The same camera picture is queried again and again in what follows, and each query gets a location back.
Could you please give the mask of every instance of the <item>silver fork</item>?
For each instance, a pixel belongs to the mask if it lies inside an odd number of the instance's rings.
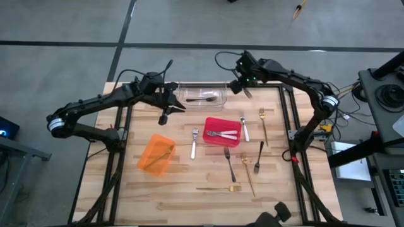
[[[193,141],[192,141],[192,150],[191,150],[191,159],[195,159],[195,146],[196,146],[196,136],[198,135],[198,129],[194,128],[192,130],[192,136],[193,136]]]

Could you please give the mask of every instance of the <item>black fork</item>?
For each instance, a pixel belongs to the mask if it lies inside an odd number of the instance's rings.
[[[233,173],[232,164],[230,164],[230,151],[229,148],[225,148],[225,156],[227,161],[229,161],[230,171],[232,172],[232,181],[235,182],[235,175]]]

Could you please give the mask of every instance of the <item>utensil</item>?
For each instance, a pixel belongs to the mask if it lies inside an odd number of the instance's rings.
[[[199,101],[199,100],[205,100],[207,102],[213,102],[213,101],[217,100],[217,96],[208,97],[208,98],[187,98],[185,101],[193,102],[193,101]]]
[[[152,164],[154,164],[156,161],[160,160],[161,158],[163,158],[164,155],[166,154],[171,154],[171,151],[174,147],[171,146],[168,148],[168,150],[166,152],[164,152],[163,154],[161,154],[159,157],[155,158],[153,161],[151,161],[151,163],[147,164],[145,167],[143,167],[143,169],[148,168],[149,166],[151,166]]]
[[[192,159],[192,160],[195,159],[196,136],[198,136],[198,129],[197,129],[197,128],[194,128],[194,129],[192,130],[192,137],[193,137],[192,150],[191,150],[191,159]]]
[[[222,137],[227,138],[227,139],[237,140],[237,136],[230,136],[230,135],[237,134],[237,131],[225,131],[225,132],[207,131],[206,134],[209,135],[209,136],[222,136]]]
[[[247,174],[248,174],[248,180],[250,181],[250,185],[251,185],[251,189],[252,189],[252,194],[255,197],[254,185],[253,185],[253,181],[251,180],[250,171],[248,170],[248,166],[247,166],[248,159],[247,159],[247,154],[245,152],[241,155],[241,161],[246,166],[246,170],[247,170]]]
[[[225,157],[226,157],[227,161],[229,162],[230,171],[232,172],[232,181],[235,182],[235,175],[234,175],[234,172],[233,172],[232,164],[230,163],[230,151],[229,151],[229,148],[225,148]]]
[[[261,143],[260,143],[260,145],[259,145],[258,161],[257,161],[257,163],[255,163],[255,166],[254,166],[254,173],[255,173],[255,174],[258,174],[258,172],[259,172],[259,159],[261,158],[261,152],[262,152],[262,150],[263,150],[263,147],[264,147],[264,141],[261,141]]]
[[[244,117],[240,117],[242,128],[244,130],[244,136],[246,137],[246,141],[250,141],[250,137],[248,136],[247,126],[246,126],[246,119]]]
[[[263,126],[264,126],[264,133],[265,133],[265,141],[266,141],[266,146],[268,146],[268,136],[266,135],[266,127],[265,127],[265,110],[264,108],[259,109],[259,118],[263,121]]]
[[[231,185],[229,187],[224,187],[224,188],[196,188],[198,190],[221,190],[221,189],[227,189],[231,192],[241,192],[241,185]]]

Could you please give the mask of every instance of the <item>black metal frame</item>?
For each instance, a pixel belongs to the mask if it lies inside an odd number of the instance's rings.
[[[194,87],[212,87],[217,84],[200,84],[200,83],[188,83],[187,86],[194,86]],[[257,86],[254,86],[254,88],[276,88],[279,90],[279,95],[280,95],[280,102],[282,106],[282,113],[283,113],[283,119],[285,122],[285,132],[287,135],[287,132],[292,129],[290,125],[290,119],[288,115],[288,110],[287,110],[287,104],[286,104],[286,98],[285,98],[285,92],[288,93],[289,98],[290,98],[290,104],[292,107],[292,115],[294,118],[295,122],[295,128],[298,129],[300,127],[300,120],[299,120],[299,113],[297,111],[297,106],[296,106],[296,101],[294,97],[294,91],[293,88],[287,84],[282,84],[282,83],[272,83],[272,84],[258,84]],[[131,121],[131,113],[132,113],[132,107],[128,107],[128,111],[126,113],[126,122],[124,126],[124,133],[127,135],[129,132],[129,126],[130,126],[130,121]],[[122,108],[118,108],[117,110],[117,115],[116,115],[116,120],[115,120],[115,129],[120,128],[120,122],[122,118]],[[108,160],[107,160],[107,168],[105,170],[105,177],[104,177],[104,184],[103,184],[103,191],[100,197],[106,196],[109,194],[111,187],[111,175],[112,175],[112,165],[114,162],[115,155],[119,155],[119,160],[116,168],[115,173],[119,173],[118,176],[119,178],[116,179],[114,182],[114,191],[112,194],[112,204],[111,204],[111,209],[110,209],[110,215],[108,218],[108,221],[104,221],[104,212],[105,212],[105,201],[103,201],[102,205],[97,208],[98,211],[98,216],[96,219],[95,223],[73,223],[73,214],[74,210],[76,208],[76,203],[78,200],[78,194],[80,192],[80,187],[81,187],[81,181],[83,179],[83,174],[86,166],[86,162],[83,166],[83,170],[81,172],[81,177],[80,177],[80,182],[78,184],[78,188],[76,191],[76,195],[73,201],[73,206],[71,208],[71,212],[69,215],[68,219],[68,224],[65,226],[113,226],[115,224],[115,216],[116,216],[116,209],[117,209],[117,203],[118,203],[118,198],[119,198],[119,188],[121,184],[121,174],[123,170],[123,165],[124,165],[124,156],[126,152],[126,143],[127,143],[127,136],[124,136],[124,150],[121,153],[109,153]],[[310,173],[310,168],[309,168],[309,162],[307,159],[306,153],[302,153],[302,166],[304,168],[304,175],[309,183],[309,185],[313,188],[313,183],[312,183],[312,177]],[[313,225],[313,223],[318,223],[321,224],[320,218],[319,218],[319,211],[314,205],[313,201],[310,199],[311,202],[311,209],[313,213],[313,219],[314,221],[309,221],[309,218],[307,217],[307,208],[306,208],[306,203],[304,202],[304,195],[303,195],[303,190],[302,186],[297,180],[296,177],[296,172],[294,171],[294,178],[295,178],[295,185],[296,185],[296,191],[297,191],[297,200],[299,202],[299,207],[300,207],[300,215],[302,217],[302,224],[303,225]]]

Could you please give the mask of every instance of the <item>gold fork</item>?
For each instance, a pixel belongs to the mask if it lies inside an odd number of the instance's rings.
[[[263,126],[264,126],[264,133],[265,133],[265,141],[266,141],[266,146],[268,146],[268,136],[266,135],[266,127],[265,127],[265,110],[264,108],[259,109],[259,118],[263,121]]]
[[[252,194],[255,197],[254,185],[253,185],[253,181],[251,180],[250,171],[248,170],[248,166],[247,166],[248,159],[247,159],[247,154],[245,152],[241,155],[241,161],[246,166],[246,170],[247,170],[247,174],[248,174],[248,180],[250,181],[250,185],[251,185],[251,189],[252,189]]]
[[[198,190],[220,190],[220,189],[227,189],[231,192],[241,192],[241,185],[231,185],[229,187],[224,188],[196,188]]]

